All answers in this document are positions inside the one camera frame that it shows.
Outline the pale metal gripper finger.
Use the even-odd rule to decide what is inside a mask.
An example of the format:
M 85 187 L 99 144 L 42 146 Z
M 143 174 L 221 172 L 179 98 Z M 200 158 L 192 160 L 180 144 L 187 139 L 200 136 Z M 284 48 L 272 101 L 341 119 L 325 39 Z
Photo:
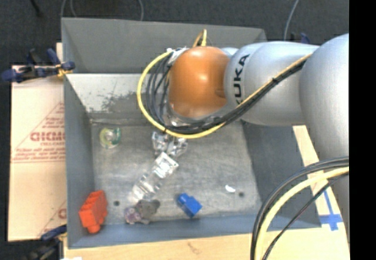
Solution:
M 161 152 L 152 162 L 132 187 L 131 198 L 133 202 L 142 199 L 152 199 L 160 191 L 165 180 L 171 176 L 179 164 L 165 152 Z

